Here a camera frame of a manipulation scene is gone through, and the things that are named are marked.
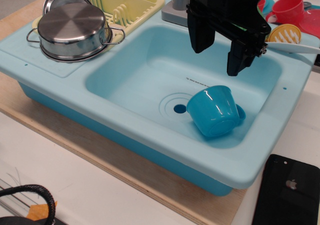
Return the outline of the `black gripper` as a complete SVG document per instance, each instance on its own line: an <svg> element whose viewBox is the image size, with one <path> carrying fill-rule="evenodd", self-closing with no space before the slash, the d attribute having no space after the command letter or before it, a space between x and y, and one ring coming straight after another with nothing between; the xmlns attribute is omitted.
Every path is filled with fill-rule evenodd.
<svg viewBox="0 0 320 225"><path fill-rule="evenodd" d="M258 11L260 0L189 0L187 27L191 47L199 54L213 45L215 33L231 41L227 74L237 76L265 51L271 28Z"/></svg>

